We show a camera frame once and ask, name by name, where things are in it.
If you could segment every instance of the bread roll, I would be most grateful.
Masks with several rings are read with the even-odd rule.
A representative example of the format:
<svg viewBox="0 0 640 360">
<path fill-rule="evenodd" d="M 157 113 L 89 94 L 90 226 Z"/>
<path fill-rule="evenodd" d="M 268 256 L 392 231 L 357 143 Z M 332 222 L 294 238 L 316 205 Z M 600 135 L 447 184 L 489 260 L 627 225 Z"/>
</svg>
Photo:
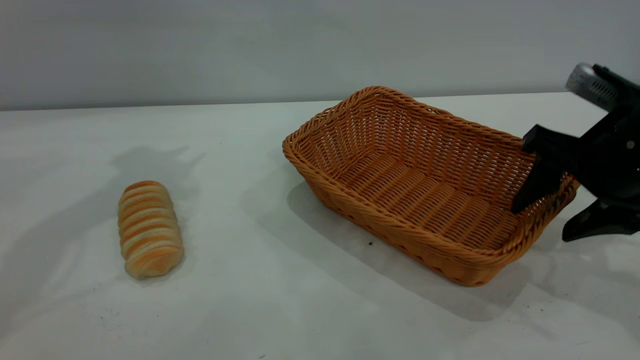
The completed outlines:
<svg viewBox="0 0 640 360">
<path fill-rule="evenodd" d="M 124 190 L 118 203 L 120 253 L 136 279 L 164 275 L 184 253 L 178 220 L 166 188 L 141 181 Z"/>
</svg>

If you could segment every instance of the rectangular basket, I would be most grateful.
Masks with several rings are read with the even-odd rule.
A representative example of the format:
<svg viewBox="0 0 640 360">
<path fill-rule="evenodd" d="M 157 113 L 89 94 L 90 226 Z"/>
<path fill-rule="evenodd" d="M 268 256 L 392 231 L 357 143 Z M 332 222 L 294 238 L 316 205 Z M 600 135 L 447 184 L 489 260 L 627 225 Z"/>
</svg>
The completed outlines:
<svg viewBox="0 0 640 360">
<path fill-rule="evenodd" d="M 522 256 L 575 197 L 579 183 L 566 176 L 557 193 L 512 214 L 535 160 L 521 146 L 384 87 L 324 110 L 282 144 L 323 204 L 466 286 Z"/>
</svg>

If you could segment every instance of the basket bottom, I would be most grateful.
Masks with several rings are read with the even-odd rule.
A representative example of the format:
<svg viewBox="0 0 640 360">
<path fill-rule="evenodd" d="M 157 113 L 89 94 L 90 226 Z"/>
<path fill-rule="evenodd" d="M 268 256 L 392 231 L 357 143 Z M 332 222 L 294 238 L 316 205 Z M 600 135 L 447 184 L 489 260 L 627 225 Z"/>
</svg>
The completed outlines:
<svg viewBox="0 0 640 360">
<path fill-rule="evenodd" d="M 501 248 L 518 225 L 510 211 L 438 182 L 391 154 L 365 155 L 337 180 L 390 213 L 474 249 Z"/>
</svg>

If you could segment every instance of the wicker basket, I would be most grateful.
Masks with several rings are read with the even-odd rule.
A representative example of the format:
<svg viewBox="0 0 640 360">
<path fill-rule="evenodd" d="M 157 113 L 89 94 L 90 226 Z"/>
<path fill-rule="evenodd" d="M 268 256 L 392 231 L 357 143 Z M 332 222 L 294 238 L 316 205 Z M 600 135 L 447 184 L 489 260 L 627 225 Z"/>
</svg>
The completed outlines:
<svg viewBox="0 0 640 360">
<path fill-rule="evenodd" d="M 467 286 L 538 239 L 579 183 L 510 212 L 535 157 L 522 139 L 370 87 L 289 135 L 284 153 L 315 195 L 405 254 Z"/>
</svg>

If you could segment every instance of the basket rim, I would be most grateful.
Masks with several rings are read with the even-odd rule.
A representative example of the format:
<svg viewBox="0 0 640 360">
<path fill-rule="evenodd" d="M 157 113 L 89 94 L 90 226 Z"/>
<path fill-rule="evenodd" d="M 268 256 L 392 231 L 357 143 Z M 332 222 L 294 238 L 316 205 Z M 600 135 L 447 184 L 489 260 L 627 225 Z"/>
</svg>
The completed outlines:
<svg viewBox="0 0 640 360">
<path fill-rule="evenodd" d="M 304 166 L 305 168 L 311 170 L 316 175 L 317 179 L 335 186 L 344 195 L 347 195 L 348 197 L 353 198 L 354 200 L 363 204 L 364 206 L 367 206 L 368 208 L 374 209 L 384 217 L 389 217 L 396 220 L 398 223 L 402 225 L 402 228 L 406 232 L 427 235 L 423 237 L 424 241 L 430 242 L 431 245 L 433 246 L 436 246 L 445 250 L 455 249 L 458 255 L 461 255 L 460 251 L 462 251 L 462 253 L 465 255 L 464 256 L 465 258 L 473 259 L 473 262 L 475 263 L 478 263 L 478 262 L 482 262 L 486 264 L 503 263 L 504 260 L 509 258 L 512 258 L 511 260 L 514 261 L 515 258 L 513 257 L 518 252 L 519 248 L 524 246 L 524 240 L 525 240 L 524 235 L 526 234 L 526 232 L 530 231 L 531 228 L 533 227 L 540 226 L 541 224 L 523 224 L 522 219 L 520 219 L 519 225 L 516 231 L 511 235 L 509 240 L 506 241 L 505 244 L 499 249 L 493 250 L 493 249 L 480 249 L 480 248 L 470 247 L 468 245 L 455 242 L 443 236 L 440 233 L 434 233 L 434 232 L 428 231 L 425 228 L 415 225 L 414 223 L 406 220 L 405 218 L 399 217 L 389 212 L 387 209 L 382 208 L 381 206 L 378 206 L 377 204 L 370 202 L 366 198 L 362 197 L 356 191 L 350 190 L 339 181 L 336 181 L 334 178 L 330 177 L 327 173 L 325 173 L 321 169 L 310 164 L 304 157 L 300 155 L 300 153 L 295 148 L 294 146 L 294 144 L 296 143 L 295 139 L 299 138 L 302 133 L 306 131 L 311 132 L 319 128 L 320 126 L 325 126 L 334 121 L 333 119 L 324 119 L 323 121 L 319 121 L 318 118 L 320 117 L 320 115 L 325 113 L 330 113 L 333 111 L 339 111 L 339 108 L 343 107 L 347 102 L 356 102 L 362 99 L 369 98 L 371 96 L 379 96 L 379 95 L 386 95 L 388 98 L 401 103 L 403 106 L 407 106 L 413 110 L 423 112 L 425 113 L 425 115 L 429 115 L 430 117 L 433 117 L 434 115 L 444 116 L 450 121 L 457 122 L 457 125 L 461 127 L 466 127 L 469 131 L 472 131 L 474 133 L 476 132 L 481 133 L 483 136 L 492 138 L 492 140 L 494 141 L 511 142 L 511 143 L 517 144 L 518 146 L 522 144 L 521 138 L 511 135 L 509 133 L 505 133 L 503 131 L 490 128 L 488 126 L 484 126 L 475 122 L 465 120 L 463 118 L 459 118 L 446 110 L 442 110 L 434 106 L 429 106 L 427 104 L 424 104 L 422 102 L 415 100 L 414 98 L 408 95 L 405 95 L 396 90 L 387 88 L 385 86 L 370 86 L 354 93 L 352 96 L 348 97 L 346 100 L 338 103 L 337 105 L 332 106 L 331 108 L 328 108 L 318 113 L 314 118 L 306 122 L 294 133 L 287 136 L 287 138 L 283 141 L 283 144 L 282 144 L 283 152 L 286 158 L 289 161 L 291 161 L 291 163 L 293 163 L 293 165 L 296 168 L 298 166 Z M 555 198 L 558 198 L 558 195 L 561 195 L 566 192 L 573 191 L 575 193 L 575 190 L 577 189 L 578 186 L 579 184 L 577 184 L 577 182 L 575 181 L 575 178 L 571 176 L 567 177 L 563 181 L 563 184 L 559 189 L 559 191 L 550 196 L 554 196 Z M 548 204 L 546 204 L 545 206 L 541 206 L 541 208 L 544 208 L 544 209 L 539 209 L 538 211 L 543 211 L 549 208 L 551 205 L 553 205 L 553 203 L 557 202 L 557 199 L 547 199 L 547 201 L 548 201 Z M 519 240 L 513 241 L 516 236 L 519 237 Z"/>
</svg>

